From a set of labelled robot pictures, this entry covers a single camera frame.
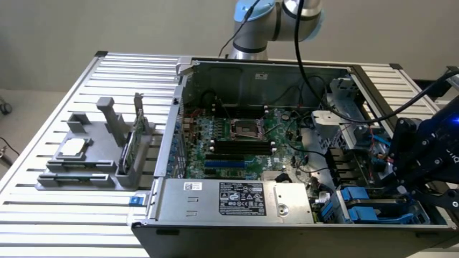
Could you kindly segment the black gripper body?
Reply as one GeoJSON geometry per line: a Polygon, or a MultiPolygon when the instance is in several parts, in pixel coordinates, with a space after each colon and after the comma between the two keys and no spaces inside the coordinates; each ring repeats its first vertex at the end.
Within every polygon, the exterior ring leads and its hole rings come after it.
{"type": "Polygon", "coordinates": [[[413,182],[458,183],[458,116],[431,118],[416,132],[413,182]]]}

